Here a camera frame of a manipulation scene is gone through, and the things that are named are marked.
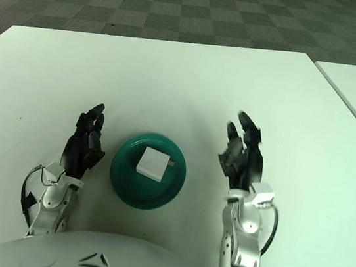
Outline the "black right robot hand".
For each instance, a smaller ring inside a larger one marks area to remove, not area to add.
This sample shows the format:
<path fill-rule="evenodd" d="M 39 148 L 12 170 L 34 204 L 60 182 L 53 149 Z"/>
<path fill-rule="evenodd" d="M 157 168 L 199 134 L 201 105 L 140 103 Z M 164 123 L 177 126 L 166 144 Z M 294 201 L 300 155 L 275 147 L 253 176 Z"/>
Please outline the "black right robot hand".
<path fill-rule="evenodd" d="M 263 175 L 263 157 L 260 150 L 261 130 L 245 112 L 238 114 L 244 130 L 240 136 L 233 122 L 227 124 L 227 148 L 218 154 L 224 176 L 230 189 L 248 191 L 253 183 L 259 183 Z"/>

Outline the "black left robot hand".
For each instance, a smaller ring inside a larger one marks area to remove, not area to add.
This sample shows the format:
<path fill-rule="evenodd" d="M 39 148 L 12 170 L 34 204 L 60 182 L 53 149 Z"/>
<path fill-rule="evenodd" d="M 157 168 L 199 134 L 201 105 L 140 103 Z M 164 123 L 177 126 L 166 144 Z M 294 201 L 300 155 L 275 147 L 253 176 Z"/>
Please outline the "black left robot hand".
<path fill-rule="evenodd" d="M 86 113 L 81 113 L 76 129 L 64 147 L 60 165 L 69 177 L 81 179 L 104 156 L 100 137 L 104 125 L 105 105 L 100 103 Z"/>

